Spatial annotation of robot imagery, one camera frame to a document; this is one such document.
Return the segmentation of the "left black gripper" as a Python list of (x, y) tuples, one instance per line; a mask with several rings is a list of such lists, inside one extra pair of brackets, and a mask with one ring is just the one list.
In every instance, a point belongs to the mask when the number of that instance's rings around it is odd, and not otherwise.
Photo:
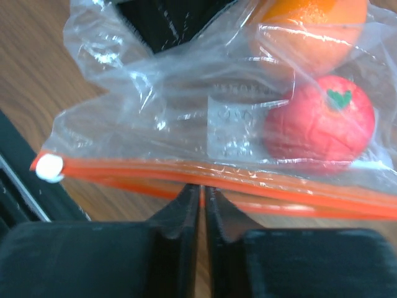
[(178, 47), (202, 35), (236, 1), (115, 1), (114, 10), (150, 54)]

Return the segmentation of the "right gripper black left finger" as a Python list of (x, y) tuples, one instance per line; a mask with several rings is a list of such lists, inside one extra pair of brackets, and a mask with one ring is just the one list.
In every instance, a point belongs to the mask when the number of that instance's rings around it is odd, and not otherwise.
[(27, 222), (1, 242), (2, 297), (192, 297), (200, 188), (143, 222)]

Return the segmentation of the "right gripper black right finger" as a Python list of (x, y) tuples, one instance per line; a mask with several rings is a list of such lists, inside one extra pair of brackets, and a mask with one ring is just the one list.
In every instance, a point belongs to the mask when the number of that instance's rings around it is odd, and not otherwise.
[(396, 253), (361, 228), (265, 228), (205, 188), (213, 297), (395, 297)]

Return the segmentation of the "fake orange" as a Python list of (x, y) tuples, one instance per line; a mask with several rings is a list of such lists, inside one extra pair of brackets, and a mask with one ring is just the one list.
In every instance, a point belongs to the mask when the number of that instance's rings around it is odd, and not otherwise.
[(318, 76), (338, 66), (358, 41), (367, 1), (252, 1), (252, 55), (270, 74), (290, 80), (296, 68)]

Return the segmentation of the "clear zip top bag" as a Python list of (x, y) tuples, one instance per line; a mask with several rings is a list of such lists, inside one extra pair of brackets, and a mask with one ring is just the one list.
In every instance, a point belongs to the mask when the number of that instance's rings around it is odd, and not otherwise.
[[(252, 55), (252, 1), (236, 1), (197, 39), (152, 55), (115, 1), (71, 1), (63, 40), (105, 94), (75, 105), (31, 169), (51, 183), (74, 178), (171, 198), (181, 184), (225, 191), (242, 210), (347, 219), (396, 218), (396, 13), (368, 2), (345, 59), (311, 76), (270, 76)], [(375, 111), (366, 150), (345, 170), (300, 171), (272, 158), (264, 121), (284, 95), (322, 76), (361, 87)]]

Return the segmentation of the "fake red apple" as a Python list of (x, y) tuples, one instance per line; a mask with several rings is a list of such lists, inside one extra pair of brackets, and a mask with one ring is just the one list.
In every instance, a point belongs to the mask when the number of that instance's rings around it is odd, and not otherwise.
[(269, 155), (321, 174), (347, 169), (368, 147), (375, 111), (365, 91), (336, 75), (319, 77), (284, 95), (264, 121)]

